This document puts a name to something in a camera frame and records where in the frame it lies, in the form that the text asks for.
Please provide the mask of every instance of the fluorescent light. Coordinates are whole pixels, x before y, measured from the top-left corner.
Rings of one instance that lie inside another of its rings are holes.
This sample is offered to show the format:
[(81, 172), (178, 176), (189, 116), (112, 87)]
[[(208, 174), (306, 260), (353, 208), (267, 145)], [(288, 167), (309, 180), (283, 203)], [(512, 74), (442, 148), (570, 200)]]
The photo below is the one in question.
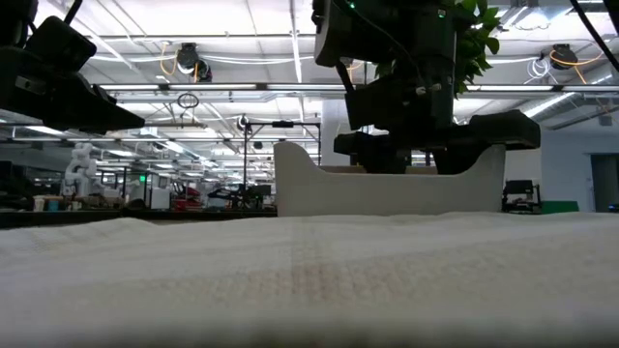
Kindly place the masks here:
[(167, 139), (161, 138), (116, 138), (115, 140), (120, 140), (124, 142), (160, 142), (167, 141)]
[(163, 81), (165, 81), (166, 83), (170, 83), (170, 80), (168, 80), (167, 78), (165, 78), (165, 76), (163, 75), (157, 75), (155, 76), (157, 79), (162, 79)]
[(608, 79), (611, 79), (611, 78), (612, 78), (612, 74), (606, 75), (606, 76), (604, 76), (604, 77), (602, 77), (600, 79), (597, 79), (597, 80), (591, 82), (591, 84), (598, 84), (598, 83), (604, 82), (604, 81), (606, 81)]
[(218, 167), (219, 165), (215, 162), (213, 162), (212, 160), (205, 160), (202, 162), (202, 164), (206, 165), (209, 168), (213, 168), (213, 167)]
[(512, 63), (523, 63), (530, 62), (533, 60), (538, 60), (540, 57), (529, 57), (529, 58), (519, 58), (519, 59), (488, 59), (487, 62), (491, 65), (497, 64), (512, 64)]
[(619, 92), (619, 86), (565, 86), (565, 92)]
[(561, 102), (561, 101), (563, 101), (563, 100), (573, 96), (574, 94), (575, 94), (574, 92), (566, 93), (566, 94), (564, 94), (564, 95), (562, 95), (560, 97), (557, 97), (557, 98), (554, 98), (554, 99), (552, 99), (550, 101), (544, 102), (544, 103), (542, 103), (542, 104), (540, 104), (540, 105), (538, 105), (538, 106), (536, 106), (536, 107), (534, 107), (534, 108), (532, 108), (532, 109), (530, 109), (528, 111), (524, 111), (524, 114), (527, 115), (528, 117), (533, 117), (533, 116), (539, 114), (540, 112), (546, 110), (547, 108), (555, 105), (556, 103)]
[(116, 156), (122, 157), (133, 157), (134, 153), (129, 151), (121, 151), (121, 150), (107, 150), (110, 154), (114, 154)]
[(27, 138), (11, 138), (12, 141), (32, 141), (32, 142), (56, 142), (62, 141), (61, 138), (46, 138), (46, 137), (27, 137)]
[(165, 146), (166, 148), (174, 151), (175, 153), (182, 154), (182, 153), (185, 152), (183, 147), (181, 145), (175, 143), (174, 141), (166, 141), (165, 143), (163, 143), (163, 146)]
[(343, 91), (345, 88), (340, 84), (268, 84), (268, 90), (276, 91)]
[(229, 91), (229, 90), (254, 90), (255, 84), (207, 84), (207, 83), (193, 83), (193, 84), (171, 84), (168, 86), (171, 90), (184, 90), (184, 91)]
[(63, 131), (53, 130), (45, 126), (29, 126), (26, 128), (31, 131), (40, 131), (40, 132), (44, 132), (45, 134), (51, 134), (51, 135), (63, 135), (64, 134)]
[(482, 85), (479, 91), (482, 92), (539, 92), (551, 91), (554, 86), (536, 86), (536, 85)]
[(72, 142), (113, 142), (113, 138), (69, 138), (67, 141)]
[(106, 91), (159, 91), (159, 86), (154, 84), (108, 84), (100, 87)]

